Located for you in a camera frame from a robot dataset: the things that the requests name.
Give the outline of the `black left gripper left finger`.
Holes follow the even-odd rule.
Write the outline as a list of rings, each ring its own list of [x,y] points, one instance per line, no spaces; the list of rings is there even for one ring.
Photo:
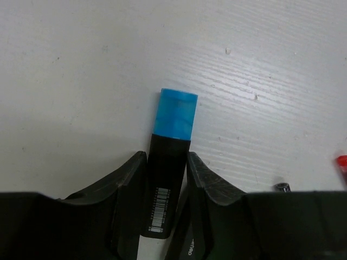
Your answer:
[[[136,259],[146,153],[65,199],[1,193],[1,259]]]

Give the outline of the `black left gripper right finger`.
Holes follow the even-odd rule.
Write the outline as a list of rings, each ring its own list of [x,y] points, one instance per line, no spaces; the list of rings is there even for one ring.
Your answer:
[[[346,192],[246,193],[187,156],[197,259],[346,259]]]

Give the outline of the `blue cap highlighter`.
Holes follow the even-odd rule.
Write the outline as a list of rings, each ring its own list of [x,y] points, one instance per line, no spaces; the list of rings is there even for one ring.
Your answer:
[[[198,96],[163,88],[147,160],[142,236],[166,239],[175,214],[191,144]]]

